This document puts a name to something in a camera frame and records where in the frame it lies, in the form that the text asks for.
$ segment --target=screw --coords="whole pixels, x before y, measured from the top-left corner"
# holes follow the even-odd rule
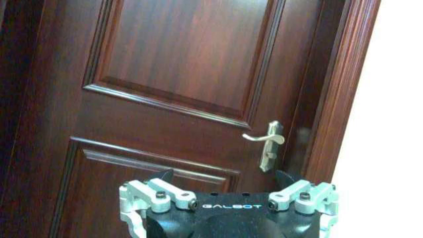
[[[157,191],[156,192],[156,198],[164,199],[165,198],[165,192],[164,191]]]
[[[269,201],[268,203],[268,208],[270,211],[276,211],[277,210],[277,203],[274,203],[274,201]]]
[[[309,193],[308,193],[308,192],[301,192],[301,193],[298,194],[298,199],[300,199],[300,200],[308,201],[309,198],[310,198],[310,196],[309,196]]]
[[[192,199],[188,203],[188,208],[194,211],[197,208],[197,201],[194,199]]]

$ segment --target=wooden door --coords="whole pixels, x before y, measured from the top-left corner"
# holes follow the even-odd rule
[[[289,132],[321,1],[43,4],[5,236],[128,236],[117,187],[166,168],[189,190],[273,190],[241,134]]]

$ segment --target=galbot logo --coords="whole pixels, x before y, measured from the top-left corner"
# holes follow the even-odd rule
[[[204,204],[202,205],[202,208],[208,208],[208,209],[213,209],[213,208],[221,208],[221,209],[253,209],[253,208],[260,208],[261,205],[249,205],[249,204],[245,204],[245,205],[240,205],[240,204],[233,204],[233,205],[220,205],[220,204],[216,204],[216,205],[210,205],[210,204]]]

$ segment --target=door handle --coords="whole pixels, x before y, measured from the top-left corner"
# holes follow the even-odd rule
[[[274,166],[274,161],[277,158],[278,145],[284,143],[284,137],[281,136],[282,126],[278,121],[272,121],[269,123],[269,128],[266,130],[266,135],[260,137],[252,137],[242,134],[242,137],[249,141],[264,141],[262,153],[260,158],[260,169],[262,172],[270,170]]]

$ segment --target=white wall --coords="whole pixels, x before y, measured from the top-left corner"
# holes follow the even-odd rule
[[[423,1],[382,0],[332,183],[330,238],[423,237]]]

